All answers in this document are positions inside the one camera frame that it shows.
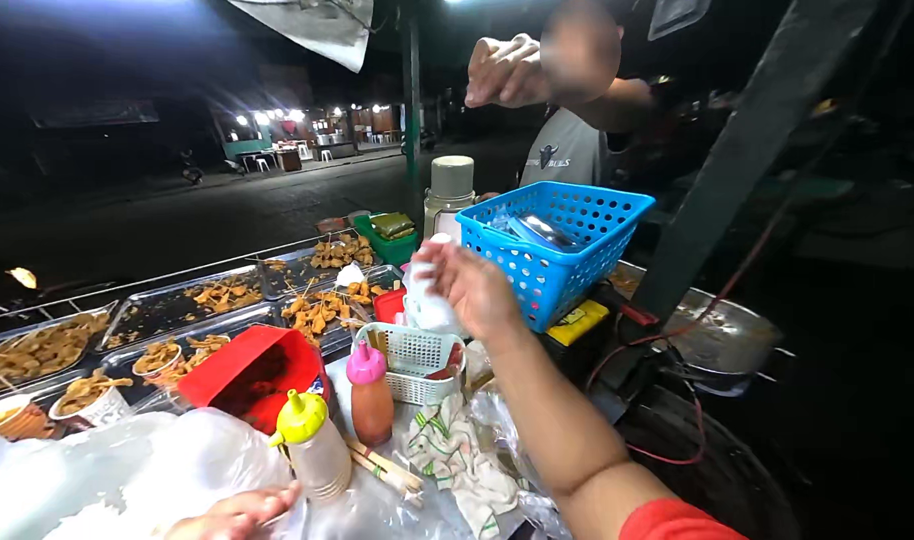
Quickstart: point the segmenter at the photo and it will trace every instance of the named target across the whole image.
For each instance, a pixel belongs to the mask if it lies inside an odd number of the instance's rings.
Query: black battery
[[[569,346],[563,345],[545,333],[536,335],[540,344],[543,345],[543,349],[550,356],[550,360],[557,364],[560,372],[578,388],[583,388],[583,384],[594,366],[605,353],[609,352],[606,349],[607,344],[612,342],[616,332],[617,313],[620,304],[625,301],[609,281],[595,284],[593,289],[590,289],[587,300],[593,300],[604,308],[606,307],[609,313]]]

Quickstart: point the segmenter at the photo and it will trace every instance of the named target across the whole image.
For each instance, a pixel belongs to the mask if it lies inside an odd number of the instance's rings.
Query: yellow box
[[[571,313],[560,319],[558,325],[547,330],[547,335],[565,346],[570,346],[582,335],[603,321],[610,310],[594,300],[584,300]]]

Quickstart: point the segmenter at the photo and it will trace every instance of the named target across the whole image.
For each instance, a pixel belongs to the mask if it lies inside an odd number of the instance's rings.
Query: customer's hand
[[[482,37],[466,68],[468,107],[494,103],[517,108],[550,99],[547,78],[540,67],[540,42],[517,34],[509,42]]]
[[[257,489],[218,501],[207,513],[178,521],[166,540],[246,540],[254,538],[260,525],[286,512],[299,497],[298,481],[289,487]]]
[[[413,261],[437,265],[433,287],[453,307],[461,324],[489,348],[502,338],[525,332],[520,308],[507,275],[495,264],[456,244],[424,242]]]

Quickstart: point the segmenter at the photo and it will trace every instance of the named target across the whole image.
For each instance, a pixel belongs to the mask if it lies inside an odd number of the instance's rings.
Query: red plastic container
[[[330,399],[317,348],[297,330],[251,326],[186,375],[177,389],[194,407],[216,407],[272,435],[287,390]]]
[[[381,323],[395,324],[393,317],[403,313],[403,295],[407,294],[406,288],[391,290],[373,299],[373,316]]]

